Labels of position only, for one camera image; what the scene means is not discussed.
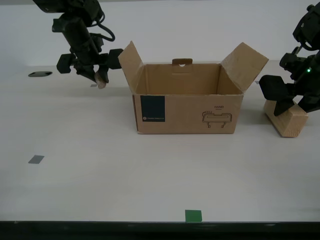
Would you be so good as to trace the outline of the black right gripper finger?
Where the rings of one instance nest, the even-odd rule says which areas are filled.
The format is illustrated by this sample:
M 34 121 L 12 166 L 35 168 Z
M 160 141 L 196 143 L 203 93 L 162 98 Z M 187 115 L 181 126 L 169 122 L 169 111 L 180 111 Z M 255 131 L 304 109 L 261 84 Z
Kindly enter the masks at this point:
M 259 80 L 259 86 L 266 100 L 276 101 L 273 112 L 276 117 L 294 106 L 294 85 L 284 83 L 281 76 L 264 75 Z
M 298 106 L 306 113 L 317 111 L 320 109 L 320 95 L 306 93 L 299 101 Z

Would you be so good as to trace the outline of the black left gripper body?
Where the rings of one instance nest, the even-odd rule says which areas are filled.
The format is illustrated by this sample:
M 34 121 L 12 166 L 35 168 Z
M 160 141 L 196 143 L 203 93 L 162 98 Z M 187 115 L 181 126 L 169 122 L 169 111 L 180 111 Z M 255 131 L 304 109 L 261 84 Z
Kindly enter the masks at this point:
M 107 73 L 109 68 L 103 66 L 100 56 L 103 39 L 101 37 L 71 37 L 70 51 L 75 54 L 74 68 L 78 73 L 94 73 L 94 66 L 99 65 L 98 72 Z

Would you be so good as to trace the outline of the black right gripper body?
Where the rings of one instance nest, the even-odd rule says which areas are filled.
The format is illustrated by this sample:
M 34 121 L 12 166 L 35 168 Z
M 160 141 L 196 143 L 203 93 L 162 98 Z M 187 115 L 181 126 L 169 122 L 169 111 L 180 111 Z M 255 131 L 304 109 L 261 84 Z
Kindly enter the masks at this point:
M 280 67 L 291 73 L 293 83 L 286 87 L 292 96 L 303 96 L 306 103 L 317 103 L 320 100 L 320 53 L 308 57 L 299 57 L 286 53 L 280 60 Z

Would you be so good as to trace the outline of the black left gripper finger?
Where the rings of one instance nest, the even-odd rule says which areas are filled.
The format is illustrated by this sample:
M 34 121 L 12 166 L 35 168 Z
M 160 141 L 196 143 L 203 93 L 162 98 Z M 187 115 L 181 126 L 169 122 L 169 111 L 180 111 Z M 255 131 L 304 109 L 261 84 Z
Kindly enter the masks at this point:
M 71 66 L 76 70 L 77 75 L 81 75 L 93 82 L 95 79 L 95 57 L 96 54 L 91 53 L 68 53 L 62 54 L 56 65 L 57 70 L 61 74 L 68 74 L 71 72 Z
M 109 53 L 100 55 L 99 77 L 103 83 L 109 83 L 108 71 L 121 69 L 119 55 L 123 52 L 122 48 L 111 49 Z

